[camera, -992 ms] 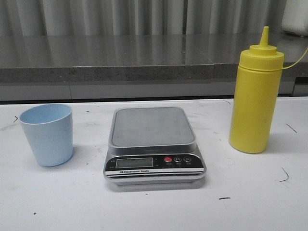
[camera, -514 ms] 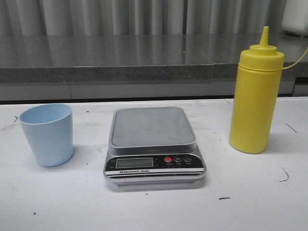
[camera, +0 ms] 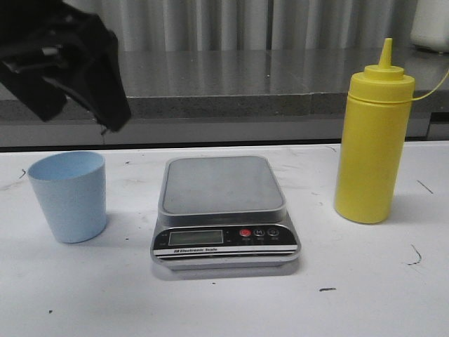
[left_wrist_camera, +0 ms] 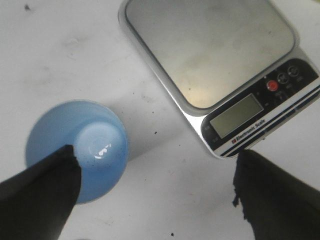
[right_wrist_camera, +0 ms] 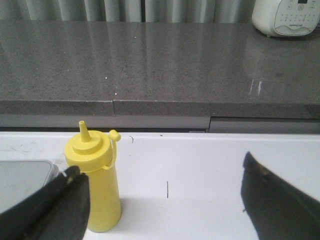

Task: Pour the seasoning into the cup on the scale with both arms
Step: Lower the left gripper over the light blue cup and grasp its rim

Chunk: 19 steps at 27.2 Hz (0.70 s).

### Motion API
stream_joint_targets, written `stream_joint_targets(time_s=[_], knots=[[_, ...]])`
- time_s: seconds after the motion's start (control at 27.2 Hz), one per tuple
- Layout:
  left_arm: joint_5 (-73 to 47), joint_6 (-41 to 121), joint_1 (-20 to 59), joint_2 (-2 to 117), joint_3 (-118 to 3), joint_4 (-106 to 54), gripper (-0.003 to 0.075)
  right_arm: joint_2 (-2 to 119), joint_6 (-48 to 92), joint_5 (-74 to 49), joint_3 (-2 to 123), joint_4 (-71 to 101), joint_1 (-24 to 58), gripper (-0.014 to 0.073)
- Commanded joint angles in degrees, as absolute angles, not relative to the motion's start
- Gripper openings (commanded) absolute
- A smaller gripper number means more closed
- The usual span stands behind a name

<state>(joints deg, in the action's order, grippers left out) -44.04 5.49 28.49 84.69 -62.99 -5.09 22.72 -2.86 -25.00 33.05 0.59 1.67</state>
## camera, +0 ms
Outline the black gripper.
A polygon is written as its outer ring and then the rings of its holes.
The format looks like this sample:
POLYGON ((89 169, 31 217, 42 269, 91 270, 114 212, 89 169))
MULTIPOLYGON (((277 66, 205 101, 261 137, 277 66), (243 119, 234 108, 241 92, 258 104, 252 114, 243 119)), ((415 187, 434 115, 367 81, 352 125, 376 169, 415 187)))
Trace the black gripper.
POLYGON ((1 2, 1 83, 42 121, 61 113, 65 93, 112 132, 131 118, 115 33, 64 1, 1 2), (49 83, 21 74, 42 70, 49 83))

